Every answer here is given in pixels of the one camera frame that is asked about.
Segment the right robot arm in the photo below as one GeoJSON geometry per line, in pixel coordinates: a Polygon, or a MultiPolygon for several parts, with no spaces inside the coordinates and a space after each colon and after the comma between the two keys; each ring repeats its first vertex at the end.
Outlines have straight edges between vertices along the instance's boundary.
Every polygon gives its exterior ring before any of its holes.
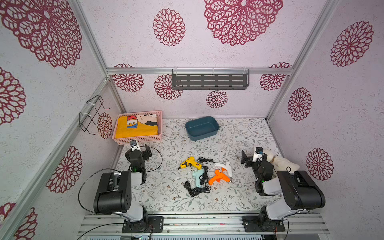
{"type": "Polygon", "coordinates": [[[243,216],[243,226],[249,233],[287,233],[289,226],[285,226],[284,222],[288,221],[288,217],[323,208],[326,204],[325,195],[306,171],[292,172],[291,167],[276,171],[267,157],[262,147],[256,147],[252,157],[242,151],[241,163],[252,168],[256,177],[255,189],[259,195],[283,197],[263,206],[256,216],[243,216]]]}

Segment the white glue gun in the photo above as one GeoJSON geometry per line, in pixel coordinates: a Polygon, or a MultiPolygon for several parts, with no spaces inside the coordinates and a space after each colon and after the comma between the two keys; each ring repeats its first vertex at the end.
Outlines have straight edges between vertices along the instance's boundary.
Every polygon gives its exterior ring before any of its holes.
{"type": "Polygon", "coordinates": [[[226,162],[225,164],[223,164],[223,163],[215,162],[213,159],[207,159],[204,157],[198,157],[197,162],[200,164],[201,163],[213,163],[215,168],[224,169],[224,172],[227,172],[228,177],[230,179],[232,179],[232,177],[233,177],[232,167],[231,167],[229,162],[226,162]]]}

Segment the orange glue gun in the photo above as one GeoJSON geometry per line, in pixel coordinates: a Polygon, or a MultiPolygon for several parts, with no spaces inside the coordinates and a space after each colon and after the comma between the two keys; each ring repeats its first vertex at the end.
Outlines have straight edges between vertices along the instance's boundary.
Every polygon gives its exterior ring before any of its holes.
{"type": "Polygon", "coordinates": [[[215,170],[215,176],[209,180],[209,185],[212,186],[214,182],[219,183],[221,180],[231,183],[230,177],[227,175],[227,170],[225,168],[215,170]]]}

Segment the dark teal storage box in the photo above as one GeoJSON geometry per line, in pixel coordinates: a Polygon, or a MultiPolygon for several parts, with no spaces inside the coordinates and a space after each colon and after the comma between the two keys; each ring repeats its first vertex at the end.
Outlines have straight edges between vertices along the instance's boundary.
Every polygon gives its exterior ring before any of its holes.
{"type": "Polygon", "coordinates": [[[206,116],[186,122],[185,128],[189,139],[198,141],[216,135],[220,126],[215,118],[206,116]]]}

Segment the yellow glue gun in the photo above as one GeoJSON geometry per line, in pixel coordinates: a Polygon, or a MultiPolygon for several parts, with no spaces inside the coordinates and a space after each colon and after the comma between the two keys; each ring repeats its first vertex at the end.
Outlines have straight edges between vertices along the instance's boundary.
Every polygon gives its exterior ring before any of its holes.
{"type": "Polygon", "coordinates": [[[184,169],[187,167],[190,167],[190,168],[195,167],[197,170],[202,169],[202,165],[196,162],[194,157],[189,157],[184,162],[182,162],[181,165],[178,167],[178,170],[184,169]]]}

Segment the mint green glue gun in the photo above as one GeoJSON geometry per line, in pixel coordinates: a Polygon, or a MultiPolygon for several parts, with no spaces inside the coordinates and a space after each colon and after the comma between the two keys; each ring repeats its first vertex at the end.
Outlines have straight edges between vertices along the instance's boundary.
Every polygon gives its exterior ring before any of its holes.
{"type": "Polygon", "coordinates": [[[196,186],[194,188],[191,187],[191,184],[189,181],[186,181],[184,183],[185,189],[188,191],[189,195],[191,197],[196,197],[199,194],[209,194],[211,192],[210,186],[203,186],[205,183],[201,183],[201,178],[204,176],[205,170],[196,170],[192,172],[192,176],[195,178],[196,186]]]}

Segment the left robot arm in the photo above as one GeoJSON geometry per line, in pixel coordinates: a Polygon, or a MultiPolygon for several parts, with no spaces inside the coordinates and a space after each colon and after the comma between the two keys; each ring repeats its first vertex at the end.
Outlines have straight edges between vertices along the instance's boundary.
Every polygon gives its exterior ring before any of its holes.
{"type": "Polygon", "coordinates": [[[146,163],[152,156],[151,147],[132,146],[126,152],[131,168],[117,173],[104,173],[101,176],[94,199],[94,212],[102,215],[118,215],[124,219],[122,232],[161,233],[163,217],[150,217],[145,207],[133,200],[132,189],[146,183],[146,163]]]}

